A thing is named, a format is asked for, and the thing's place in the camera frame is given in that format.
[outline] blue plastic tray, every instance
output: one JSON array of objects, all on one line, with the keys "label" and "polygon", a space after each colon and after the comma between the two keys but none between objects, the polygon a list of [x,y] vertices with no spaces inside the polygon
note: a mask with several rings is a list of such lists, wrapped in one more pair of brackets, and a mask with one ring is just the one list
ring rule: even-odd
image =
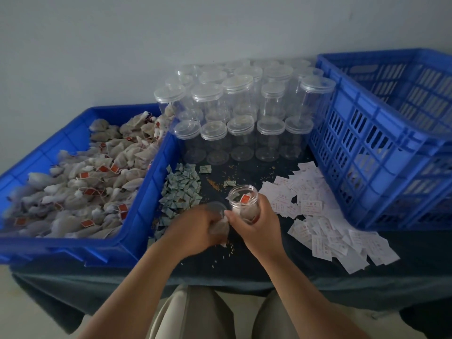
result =
[{"label": "blue plastic tray", "polygon": [[[61,149],[70,153],[88,149],[88,127],[94,119],[103,118],[112,125],[122,125],[144,111],[160,115],[158,104],[94,107],[84,111],[0,177],[0,210],[3,212],[9,206],[6,197],[11,190],[27,183],[28,173],[48,173],[50,166],[57,164],[57,154]],[[68,258],[84,262],[86,266],[133,267],[144,254],[148,237],[153,234],[152,220],[165,179],[159,172],[165,161],[165,155],[160,151],[121,231],[114,238],[0,238],[0,263],[24,263],[37,256],[65,252]]]},{"label": "blue plastic tray", "polygon": [[336,92],[310,146],[362,230],[452,229],[452,57],[424,50],[318,56]]}]

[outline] floor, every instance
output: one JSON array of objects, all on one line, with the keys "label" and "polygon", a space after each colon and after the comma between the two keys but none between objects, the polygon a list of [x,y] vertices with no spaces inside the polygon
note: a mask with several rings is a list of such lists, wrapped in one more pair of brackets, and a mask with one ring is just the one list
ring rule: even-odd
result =
[{"label": "floor", "polygon": [[[237,339],[251,338],[254,319],[264,298],[219,293],[234,312]],[[159,309],[165,300],[159,303]],[[376,314],[339,306],[355,323],[370,334],[373,339],[424,339],[420,332],[407,326],[398,313]],[[70,336],[66,335],[53,320],[42,311],[14,282],[8,267],[0,265],[0,338],[3,339],[59,339],[76,338],[89,316],[85,316],[80,328]]]}]

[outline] wall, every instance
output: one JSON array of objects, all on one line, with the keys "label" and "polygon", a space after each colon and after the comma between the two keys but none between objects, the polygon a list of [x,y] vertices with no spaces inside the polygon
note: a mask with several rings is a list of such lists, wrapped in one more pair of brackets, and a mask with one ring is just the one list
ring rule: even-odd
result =
[{"label": "wall", "polygon": [[0,0],[0,172],[88,107],[152,102],[178,64],[452,52],[451,9],[452,0]]}]

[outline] blurred hand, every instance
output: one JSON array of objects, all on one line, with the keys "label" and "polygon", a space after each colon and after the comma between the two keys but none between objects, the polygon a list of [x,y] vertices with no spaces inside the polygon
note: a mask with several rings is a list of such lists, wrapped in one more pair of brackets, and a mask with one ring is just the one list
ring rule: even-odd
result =
[{"label": "blurred hand", "polygon": [[177,216],[159,241],[172,246],[180,259],[201,253],[227,242],[227,236],[209,233],[209,226],[220,219],[220,214],[208,210],[206,205],[195,206]]},{"label": "blurred hand", "polygon": [[260,217],[253,225],[248,225],[231,210],[225,210],[230,225],[241,235],[251,253],[263,260],[284,256],[286,253],[281,239],[278,216],[273,211],[265,195],[259,194]]}]

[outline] person's left arm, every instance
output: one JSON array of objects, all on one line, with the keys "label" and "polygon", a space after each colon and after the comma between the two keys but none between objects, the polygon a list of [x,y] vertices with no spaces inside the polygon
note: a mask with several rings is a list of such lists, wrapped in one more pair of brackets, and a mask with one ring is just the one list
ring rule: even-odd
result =
[{"label": "person's left arm", "polygon": [[220,215],[206,206],[185,211],[172,221],[166,233],[147,250],[133,270],[94,314],[79,339],[143,339],[166,281],[185,257],[209,246],[225,243],[224,235],[208,233]]}]

